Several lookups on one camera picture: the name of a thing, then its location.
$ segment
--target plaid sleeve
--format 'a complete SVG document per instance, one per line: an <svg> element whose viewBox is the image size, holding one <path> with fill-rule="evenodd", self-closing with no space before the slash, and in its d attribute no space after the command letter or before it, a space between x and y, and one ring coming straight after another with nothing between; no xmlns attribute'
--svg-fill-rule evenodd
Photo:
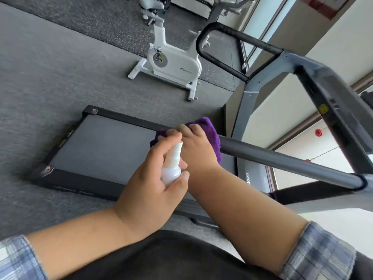
<svg viewBox="0 0 373 280"><path fill-rule="evenodd" d="M47 280L25 236L0 241L0 280Z"/></svg>
<svg viewBox="0 0 373 280"><path fill-rule="evenodd" d="M356 250L345 241L309 222L284 265L284 280L348 280Z"/></svg>

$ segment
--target exercise bike base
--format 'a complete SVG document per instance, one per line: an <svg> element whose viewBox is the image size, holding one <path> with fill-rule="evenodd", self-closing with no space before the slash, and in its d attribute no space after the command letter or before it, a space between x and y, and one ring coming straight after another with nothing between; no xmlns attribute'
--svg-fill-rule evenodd
<svg viewBox="0 0 373 280"><path fill-rule="evenodd" d="M189 84L186 84L186 85L180 84L180 83L178 83L176 81L169 80L169 79L164 78L164 77L159 76L159 75L155 75L153 69L148 69L148 68L144 67L144 65L146 64L146 62L147 62L147 59L142 58L136 64L136 66L133 68L133 70L129 73L128 78L131 79L131 80L133 80L137 76L137 74L139 72L142 72L142 73L154 76L154 77L156 77L156 78L158 78L160 80L169 82L171 84L176 84L177 86L180 86L180 87L188 89L189 90L189 96L188 96L188 100L189 101L194 101L194 100L198 99L198 97L195 96L195 90L197 88L197 85L200 85L200 83L198 82L198 79L196 79L193 82L191 82Z"/></svg>

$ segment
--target brand logo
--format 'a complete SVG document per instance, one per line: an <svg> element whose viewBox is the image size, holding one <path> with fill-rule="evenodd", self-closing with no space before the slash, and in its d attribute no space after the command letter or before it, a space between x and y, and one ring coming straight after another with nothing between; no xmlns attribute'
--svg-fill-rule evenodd
<svg viewBox="0 0 373 280"><path fill-rule="evenodd" d="M184 70L184 68L179 68L180 70L183 70L184 72L187 72L187 73L192 73L192 72L190 72L190 71L188 71L188 70Z"/></svg>

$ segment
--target spray bottle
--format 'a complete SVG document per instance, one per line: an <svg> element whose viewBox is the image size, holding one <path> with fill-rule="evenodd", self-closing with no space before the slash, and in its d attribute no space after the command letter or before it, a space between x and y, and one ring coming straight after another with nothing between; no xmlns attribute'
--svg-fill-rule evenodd
<svg viewBox="0 0 373 280"><path fill-rule="evenodd" d="M166 154L165 162L162 166L161 178L166 187L172 184L181 175L179 167L180 152L183 142L177 143Z"/></svg>

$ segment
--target round yellow sticker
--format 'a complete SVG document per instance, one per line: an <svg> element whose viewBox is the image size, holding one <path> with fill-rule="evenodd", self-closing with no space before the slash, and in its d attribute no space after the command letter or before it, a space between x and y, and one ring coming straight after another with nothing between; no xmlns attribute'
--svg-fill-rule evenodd
<svg viewBox="0 0 373 280"><path fill-rule="evenodd" d="M326 112L328 112L329 108L326 104L321 104L319 106L319 112L321 115L325 114Z"/></svg>

